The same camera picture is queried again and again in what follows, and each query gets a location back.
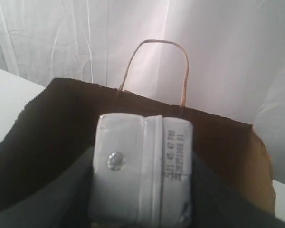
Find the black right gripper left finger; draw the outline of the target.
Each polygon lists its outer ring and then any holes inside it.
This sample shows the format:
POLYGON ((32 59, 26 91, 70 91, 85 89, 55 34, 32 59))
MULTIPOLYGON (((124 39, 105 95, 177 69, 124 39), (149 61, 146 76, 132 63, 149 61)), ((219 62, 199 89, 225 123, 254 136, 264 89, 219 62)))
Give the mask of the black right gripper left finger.
POLYGON ((93 147, 60 177, 0 212, 0 228, 89 228, 93 147))

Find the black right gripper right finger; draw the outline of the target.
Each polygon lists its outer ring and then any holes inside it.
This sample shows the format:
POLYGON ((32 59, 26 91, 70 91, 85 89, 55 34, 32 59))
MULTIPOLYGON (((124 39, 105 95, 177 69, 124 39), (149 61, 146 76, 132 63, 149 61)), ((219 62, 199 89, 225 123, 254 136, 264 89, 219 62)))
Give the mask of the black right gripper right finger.
POLYGON ((285 228, 284 221, 248 202, 192 157, 191 228, 285 228))

